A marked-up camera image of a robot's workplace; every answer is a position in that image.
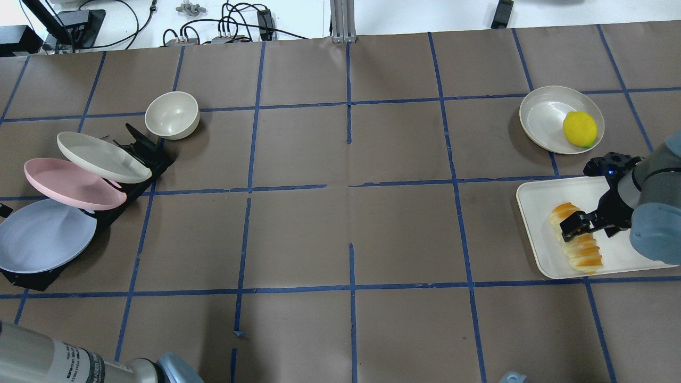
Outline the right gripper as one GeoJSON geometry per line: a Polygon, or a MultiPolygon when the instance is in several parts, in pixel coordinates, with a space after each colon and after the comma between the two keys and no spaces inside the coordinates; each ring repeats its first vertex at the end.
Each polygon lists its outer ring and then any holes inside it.
{"type": "Polygon", "coordinates": [[[618,187],[611,187],[591,213],[574,211],[560,221],[560,236],[569,243],[580,235],[603,230],[607,237],[632,228],[633,208],[623,201],[618,187]]]}

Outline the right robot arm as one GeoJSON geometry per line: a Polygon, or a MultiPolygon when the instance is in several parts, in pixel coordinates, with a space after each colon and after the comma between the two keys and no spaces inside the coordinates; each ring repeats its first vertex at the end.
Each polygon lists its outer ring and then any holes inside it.
{"type": "Polygon", "coordinates": [[[604,177],[609,188],[596,210],[578,210],[559,221],[562,242],[604,230],[629,230],[633,249],[650,260],[680,262],[680,133],[667,137],[647,157],[611,151],[590,159],[583,173],[604,177]]]}

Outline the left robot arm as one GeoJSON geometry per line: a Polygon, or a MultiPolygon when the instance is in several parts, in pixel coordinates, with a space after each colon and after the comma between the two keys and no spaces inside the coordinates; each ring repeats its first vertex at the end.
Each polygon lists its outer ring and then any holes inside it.
{"type": "Polygon", "coordinates": [[[2,322],[2,382],[202,382],[183,359],[165,353],[117,363],[24,327],[2,322]]]}

